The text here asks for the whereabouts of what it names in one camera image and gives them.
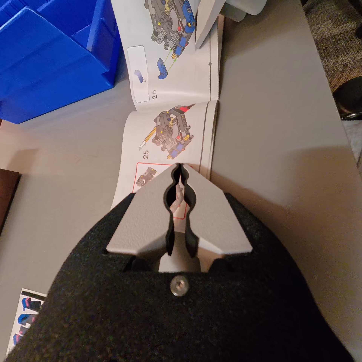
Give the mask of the lego set box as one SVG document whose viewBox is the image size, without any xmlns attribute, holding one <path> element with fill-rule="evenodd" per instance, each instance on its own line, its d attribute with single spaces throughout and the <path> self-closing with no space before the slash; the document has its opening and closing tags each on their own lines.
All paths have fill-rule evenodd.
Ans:
<svg viewBox="0 0 362 362">
<path fill-rule="evenodd" d="M 0 232 L 6 224 L 20 178 L 18 171 L 0 168 Z"/>
</svg>

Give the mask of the lego sticker sheet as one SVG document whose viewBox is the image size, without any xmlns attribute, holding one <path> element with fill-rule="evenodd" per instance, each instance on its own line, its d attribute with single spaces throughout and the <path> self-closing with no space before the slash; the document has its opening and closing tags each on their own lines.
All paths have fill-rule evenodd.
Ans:
<svg viewBox="0 0 362 362">
<path fill-rule="evenodd" d="M 20 342 L 38 315 L 47 293 L 21 288 L 6 354 Z"/>
</svg>

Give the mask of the lego instruction booklet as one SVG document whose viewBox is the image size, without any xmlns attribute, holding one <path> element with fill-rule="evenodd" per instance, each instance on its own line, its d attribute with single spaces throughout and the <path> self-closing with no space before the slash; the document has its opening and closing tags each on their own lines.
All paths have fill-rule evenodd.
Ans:
<svg viewBox="0 0 362 362">
<path fill-rule="evenodd" d="M 210 177 L 224 17 L 196 46 L 200 1 L 111 1 L 135 110 L 122 139 L 112 205 L 174 161 Z"/>
</svg>

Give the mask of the blue plastic storage bin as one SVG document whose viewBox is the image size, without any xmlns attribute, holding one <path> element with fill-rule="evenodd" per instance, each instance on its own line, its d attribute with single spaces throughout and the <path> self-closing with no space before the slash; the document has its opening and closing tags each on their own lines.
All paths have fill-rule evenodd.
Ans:
<svg viewBox="0 0 362 362">
<path fill-rule="evenodd" d="M 0 51 L 0 116 L 11 123 L 111 89 L 105 66 L 28 7 L 0 27 Z"/>
<path fill-rule="evenodd" d="M 102 76 L 113 86 L 121 36 L 111 0 L 1 1 L 1 25 L 24 7 L 86 48 L 105 66 Z"/>
</svg>

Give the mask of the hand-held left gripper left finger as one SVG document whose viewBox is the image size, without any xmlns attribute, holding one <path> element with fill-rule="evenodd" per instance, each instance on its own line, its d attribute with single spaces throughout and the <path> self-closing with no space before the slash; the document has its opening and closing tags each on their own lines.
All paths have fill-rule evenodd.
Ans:
<svg viewBox="0 0 362 362">
<path fill-rule="evenodd" d="M 108 252 L 135 255 L 152 269 L 159 268 L 160 257 L 170 254 L 174 244 L 170 204 L 176 200 L 179 177 L 180 163 L 173 163 L 133 194 L 106 245 Z"/>
</svg>

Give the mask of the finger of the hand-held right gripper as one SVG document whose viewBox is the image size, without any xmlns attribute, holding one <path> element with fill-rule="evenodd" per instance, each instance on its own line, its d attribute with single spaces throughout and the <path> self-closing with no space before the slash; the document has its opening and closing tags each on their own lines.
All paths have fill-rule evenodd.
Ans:
<svg viewBox="0 0 362 362">
<path fill-rule="evenodd" d="M 196 48 L 200 48 L 226 0 L 201 0 L 197 7 Z"/>
</svg>

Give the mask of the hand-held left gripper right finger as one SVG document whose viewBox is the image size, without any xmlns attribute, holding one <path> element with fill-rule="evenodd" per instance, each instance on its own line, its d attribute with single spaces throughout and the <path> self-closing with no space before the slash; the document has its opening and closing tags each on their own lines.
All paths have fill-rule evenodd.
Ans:
<svg viewBox="0 0 362 362">
<path fill-rule="evenodd" d="M 253 247 L 238 222 L 226 194 L 189 164 L 180 164 L 184 186 L 184 241 L 190 257 L 197 257 L 201 272 L 217 258 L 251 252 Z"/>
</svg>

